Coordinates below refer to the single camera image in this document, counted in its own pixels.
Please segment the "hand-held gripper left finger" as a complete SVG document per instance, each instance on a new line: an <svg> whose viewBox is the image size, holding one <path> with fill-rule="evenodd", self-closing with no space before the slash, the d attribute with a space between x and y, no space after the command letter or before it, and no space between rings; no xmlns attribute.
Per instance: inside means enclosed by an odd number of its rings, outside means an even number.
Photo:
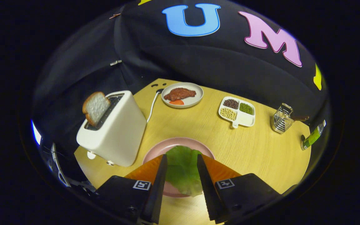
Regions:
<svg viewBox="0 0 360 225"><path fill-rule="evenodd" d="M114 175L96 193L118 225L159 223L168 160L160 155L124 177Z"/></svg>

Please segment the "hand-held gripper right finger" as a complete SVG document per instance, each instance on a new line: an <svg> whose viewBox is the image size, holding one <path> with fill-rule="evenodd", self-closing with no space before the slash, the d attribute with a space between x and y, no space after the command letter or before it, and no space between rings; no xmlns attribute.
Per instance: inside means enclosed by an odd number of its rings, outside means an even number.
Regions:
<svg viewBox="0 0 360 225"><path fill-rule="evenodd" d="M198 155L209 219L216 224L246 225L282 195L253 173L241 175L206 155Z"/></svg>

